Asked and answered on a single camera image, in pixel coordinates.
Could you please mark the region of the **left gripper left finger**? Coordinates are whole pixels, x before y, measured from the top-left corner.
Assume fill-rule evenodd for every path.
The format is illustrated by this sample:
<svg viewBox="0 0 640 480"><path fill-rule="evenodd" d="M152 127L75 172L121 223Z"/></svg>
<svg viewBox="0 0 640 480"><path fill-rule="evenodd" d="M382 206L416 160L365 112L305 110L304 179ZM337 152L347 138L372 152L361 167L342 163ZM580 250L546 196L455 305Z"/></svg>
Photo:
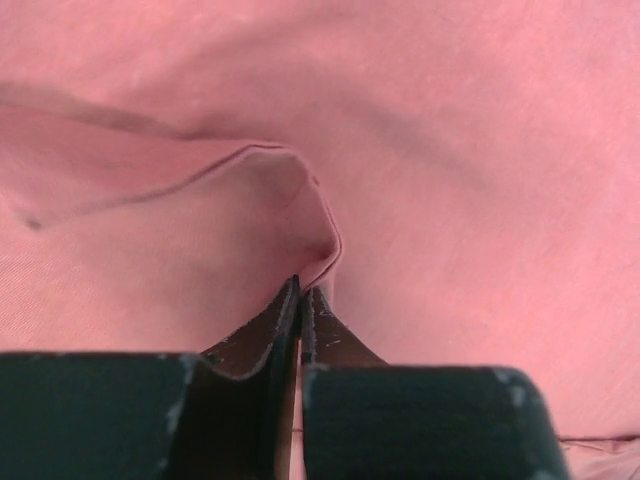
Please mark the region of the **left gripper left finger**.
<svg viewBox="0 0 640 480"><path fill-rule="evenodd" d="M285 479L300 285L202 353L1 357L5 479Z"/></svg>

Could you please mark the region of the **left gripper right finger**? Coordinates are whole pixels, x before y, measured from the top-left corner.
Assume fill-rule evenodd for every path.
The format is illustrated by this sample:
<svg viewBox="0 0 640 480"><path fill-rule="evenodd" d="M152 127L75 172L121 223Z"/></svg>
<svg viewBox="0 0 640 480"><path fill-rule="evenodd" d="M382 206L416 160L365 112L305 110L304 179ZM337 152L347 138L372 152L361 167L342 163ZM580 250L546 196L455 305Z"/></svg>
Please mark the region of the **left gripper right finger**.
<svg viewBox="0 0 640 480"><path fill-rule="evenodd" d="M301 303L310 479L565 479L545 401L501 366L393 366L331 311Z"/></svg>

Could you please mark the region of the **pink red t shirt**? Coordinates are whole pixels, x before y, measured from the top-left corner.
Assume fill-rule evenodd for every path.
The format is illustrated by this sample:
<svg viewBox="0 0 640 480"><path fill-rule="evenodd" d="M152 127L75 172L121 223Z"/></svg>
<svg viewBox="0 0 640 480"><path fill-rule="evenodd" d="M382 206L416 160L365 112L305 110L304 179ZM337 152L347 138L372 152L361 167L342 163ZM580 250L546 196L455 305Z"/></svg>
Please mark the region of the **pink red t shirt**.
<svg viewBox="0 0 640 480"><path fill-rule="evenodd" d="M2 3L3 350L204 350L291 275L637 478L638 3Z"/></svg>

